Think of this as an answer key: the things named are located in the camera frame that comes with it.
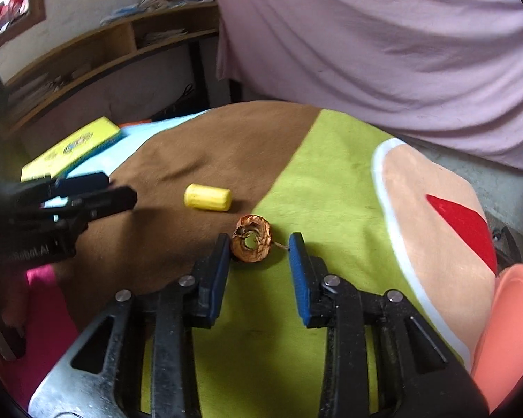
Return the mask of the brown dried fruit peel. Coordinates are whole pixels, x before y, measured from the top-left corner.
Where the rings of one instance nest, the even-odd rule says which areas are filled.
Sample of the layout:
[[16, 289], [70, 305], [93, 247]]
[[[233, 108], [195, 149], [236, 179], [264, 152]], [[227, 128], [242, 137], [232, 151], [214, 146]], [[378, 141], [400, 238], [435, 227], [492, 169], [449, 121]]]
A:
[[262, 216], [242, 216], [231, 236], [232, 254], [246, 263], [257, 263], [268, 257], [273, 242], [271, 225]]

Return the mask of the yellow cylinder cap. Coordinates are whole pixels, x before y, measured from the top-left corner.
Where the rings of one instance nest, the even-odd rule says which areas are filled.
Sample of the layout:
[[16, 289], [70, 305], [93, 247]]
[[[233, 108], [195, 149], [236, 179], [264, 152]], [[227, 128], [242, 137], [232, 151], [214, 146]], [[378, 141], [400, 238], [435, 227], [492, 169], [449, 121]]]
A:
[[184, 204], [191, 209], [226, 212], [232, 203], [231, 190], [190, 184], [184, 193]]

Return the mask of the yellow book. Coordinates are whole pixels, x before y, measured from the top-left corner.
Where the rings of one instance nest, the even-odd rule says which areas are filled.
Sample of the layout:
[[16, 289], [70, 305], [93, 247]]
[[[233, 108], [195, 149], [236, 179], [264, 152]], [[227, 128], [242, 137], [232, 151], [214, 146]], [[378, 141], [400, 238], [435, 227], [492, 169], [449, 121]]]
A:
[[91, 155], [122, 137], [122, 129], [106, 117], [81, 127], [21, 169], [22, 182], [63, 177]]

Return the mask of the colourful striped blanket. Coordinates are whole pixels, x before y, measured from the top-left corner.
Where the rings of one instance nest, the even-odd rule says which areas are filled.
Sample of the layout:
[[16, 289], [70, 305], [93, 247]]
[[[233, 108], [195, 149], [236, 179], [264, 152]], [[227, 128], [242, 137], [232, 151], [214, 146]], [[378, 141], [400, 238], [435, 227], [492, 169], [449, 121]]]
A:
[[357, 288], [402, 291], [473, 366], [494, 289], [485, 214], [470, 183], [406, 142], [342, 112], [260, 101], [130, 126], [75, 168], [95, 172], [138, 203], [93, 223], [75, 258], [24, 277], [27, 352], [0, 362], [20, 405], [117, 291], [162, 288], [254, 216], [269, 229], [234, 243], [221, 318], [195, 335], [207, 416], [316, 413], [324, 334], [296, 313], [294, 232]]

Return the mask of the pink plastic basin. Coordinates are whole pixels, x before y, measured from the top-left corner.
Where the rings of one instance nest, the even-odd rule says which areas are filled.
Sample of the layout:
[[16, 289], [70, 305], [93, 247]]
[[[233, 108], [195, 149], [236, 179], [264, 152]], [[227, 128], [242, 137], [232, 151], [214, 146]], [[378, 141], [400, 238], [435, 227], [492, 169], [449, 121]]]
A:
[[490, 318], [476, 347], [471, 376], [490, 411], [523, 378], [523, 264], [496, 277]]

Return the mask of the wooden shelf desk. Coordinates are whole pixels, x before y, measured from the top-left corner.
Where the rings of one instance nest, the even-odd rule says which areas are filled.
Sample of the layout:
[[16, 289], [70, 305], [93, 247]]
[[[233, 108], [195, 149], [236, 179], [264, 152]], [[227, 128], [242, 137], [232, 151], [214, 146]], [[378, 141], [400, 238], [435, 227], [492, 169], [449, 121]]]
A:
[[80, 89], [132, 62], [216, 35], [219, 19], [216, 2], [189, 3], [125, 17], [53, 48], [6, 82], [6, 89], [14, 94], [32, 83], [60, 81], [43, 95], [12, 105], [6, 114], [6, 132], [24, 129]]

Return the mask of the pink hanging sheet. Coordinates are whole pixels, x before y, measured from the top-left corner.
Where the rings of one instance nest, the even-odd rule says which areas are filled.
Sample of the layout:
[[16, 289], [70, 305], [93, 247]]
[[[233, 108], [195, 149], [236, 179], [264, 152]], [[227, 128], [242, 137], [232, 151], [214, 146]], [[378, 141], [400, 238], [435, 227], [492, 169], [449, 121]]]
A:
[[219, 77], [522, 166], [522, 0], [217, 3]]

